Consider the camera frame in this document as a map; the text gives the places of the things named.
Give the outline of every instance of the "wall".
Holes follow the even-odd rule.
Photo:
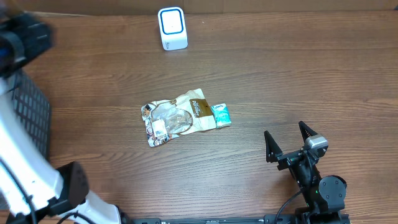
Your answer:
[[[226,12],[390,10],[398,0],[16,0],[28,11],[84,15],[157,14],[179,6],[186,14]]]

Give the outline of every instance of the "blue square outline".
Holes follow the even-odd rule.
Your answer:
[[[170,11],[178,11],[178,13],[180,14],[181,31],[173,32],[173,33],[166,33],[166,32],[164,31],[163,16],[162,16],[162,14],[163,14],[163,12],[170,12]],[[164,11],[162,11],[162,12],[160,13],[160,21],[161,21],[161,23],[162,23],[162,30],[163,30],[163,33],[166,34],[166,35],[170,35],[170,34],[180,34],[180,33],[182,33],[182,31],[184,31],[184,25],[183,25],[183,23],[182,23],[181,11],[178,10],[178,9],[169,9],[169,10],[164,10]]]

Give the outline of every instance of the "brown label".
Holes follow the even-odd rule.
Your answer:
[[[192,111],[196,118],[213,115],[205,99],[191,99],[189,102],[191,103]]]

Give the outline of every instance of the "white label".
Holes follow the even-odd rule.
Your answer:
[[[155,137],[167,134],[166,125],[162,119],[152,122],[152,129],[154,131]]]

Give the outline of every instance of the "teal packet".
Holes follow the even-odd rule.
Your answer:
[[[216,128],[231,126],[231,118],[225,103],[211,106],[211,112],[213,112],[214,119],[216,119]]]

